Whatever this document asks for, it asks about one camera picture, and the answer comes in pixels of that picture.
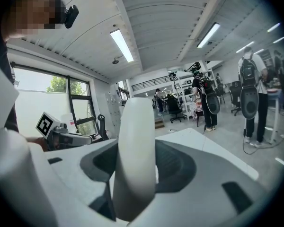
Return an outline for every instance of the tree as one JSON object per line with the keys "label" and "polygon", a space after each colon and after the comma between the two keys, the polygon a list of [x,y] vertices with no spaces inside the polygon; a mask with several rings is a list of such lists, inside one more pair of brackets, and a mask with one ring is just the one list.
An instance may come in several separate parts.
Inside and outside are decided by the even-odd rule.
{"label": "tree", "polygon": [[[51,86],[46,88],[47,92],[66,92],[66,79],[53,76]],[[71,94],[83,95],[86,91],[82,89],[82,85],[78,81],[71,80]],[[79,133],[82,135],[91,135],[94,132],[95,123],[93,121],[77,125]]]}
{"label": "tree", "polygon": [[[66,79],[53,76],[51,86],[46,88],[47,92],[66,92]],[[82,89],[80,82],[71,80],[71,94],[83,95],[86,91]]]}

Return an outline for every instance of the office chair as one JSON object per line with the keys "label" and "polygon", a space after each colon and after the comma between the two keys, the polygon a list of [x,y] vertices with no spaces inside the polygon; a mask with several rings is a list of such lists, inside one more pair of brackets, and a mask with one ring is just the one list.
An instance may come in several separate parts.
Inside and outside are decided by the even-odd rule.
{"label": "office chair", "polygon": [[237,113],[239,111],[241,111],[241,90],[242,90],[242,86],[241,86],[241,82],[233,82],[232,86],[230,87],[230,92],[231,92],[231,103],[233,105],[235,105],[236,107],[234,109],[231,110],[231,112],[235,111],[235,116],[237,115]]}
{"label": "office chair", "polygon": [[224,101],[224,104],[225,103],[225,99],[224,99],[224,90],[223,90],[223,84],[219,84],[217,89],[216,89],[216,93],[217,93],[217,96],[220,98],[220,104],[222,104],[222,99]]}
{"label": "office chair", "polygon": [[175,115],[174,118],[170,119],[171,123],[173,123],[173,121],[177,119],[181,122],[180,118],[183,117],[182,116],[178,117],[178,114],[182,113],[182,109],[179,109],[177,100],[175,98],[169,98],[166,102],[169,107],[169,114]]}

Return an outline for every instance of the white shirt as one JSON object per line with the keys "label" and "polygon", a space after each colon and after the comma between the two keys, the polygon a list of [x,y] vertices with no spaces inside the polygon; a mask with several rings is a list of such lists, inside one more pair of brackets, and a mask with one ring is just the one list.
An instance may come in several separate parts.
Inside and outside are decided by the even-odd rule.
{"label": "white shirt", "polygon": [[[251,53],[248,52],[246,53],[243,57],[245,59],[249,59],[250,58]],[[262,61],[262,58],[259,55],[252,55],[253,62],[255,63],[256,67],[257,67],[257,71],[255,72],[255,76],[256,76],[256,82],[258,83],[257,85],[257,91],[258,93],[263,93],[263,94],[267,94],[266,88],[263,84],[263,82],[261,80],[259,80],[259,77],[262,75],[262,70],[266,69],[266,66],[264,64],[264,62]],[[241,66],[242,66],[243,60],[242,58],[239,60],[239,66],[238,66],[238,71],[239,71],[239,75],[240,75],[240,70],[241,70]]]}

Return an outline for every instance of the window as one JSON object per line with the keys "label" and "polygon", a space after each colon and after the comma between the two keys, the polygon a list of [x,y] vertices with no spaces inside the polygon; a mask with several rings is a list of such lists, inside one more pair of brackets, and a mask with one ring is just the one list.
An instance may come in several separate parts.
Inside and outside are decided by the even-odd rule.
{"label": "window", "polygon": [[126,93],[124,93],[124,92],[121,91],[121,98],[122,98],[122,101],[127,101],[127,99],[128,99],[129,97],[127,97],[127,94],[126,94]]}
{"label": "window", "polygon": [[96,118],[90,96],[89,84],[67,77],[70,84],[68,91],[70,97],[71,112],[75,125],[82,135],[92,135],[96,131]]}
{"label": "window", "polygon": [[72,113],[79,133],[97,133],[89,83],[14,63],[12,65],[15,80],[18,81],[15,88],[19,91],[19,96],[15,107],[18,128],[22,135],[41,136],[36,125],[43,112],[57,120],[64,114]]}
{"label": "window", "polygon": [[119,81],[118,85],[119,85],[119,90],[120,90],[122,101],[127,101],[130,97],[129,97],[129,92],[127,89],[126,81]]}

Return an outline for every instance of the shelf unit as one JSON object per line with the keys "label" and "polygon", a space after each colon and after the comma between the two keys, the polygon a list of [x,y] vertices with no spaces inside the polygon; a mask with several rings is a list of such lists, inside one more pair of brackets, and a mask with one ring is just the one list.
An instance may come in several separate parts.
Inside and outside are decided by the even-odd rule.
{"label": "shelf unit", "polygon": [[189,120],[189,117],[191,116],[189,113],[189,105],[193,104],[193,98],[196,97],[194,94],[187,94],[184,95],[184,89],[192,88],[192,83],[184,84],[188,80],[193,80],[193,75],[191,74],[191,77],[184,76],[184,77],[175,77],[174,78],[174,84],[173,89],[175,93],[177,94],[175,97],[178,99],[179,104],[182,105],[182,115],[183,117],[186,117],[187,120]]}

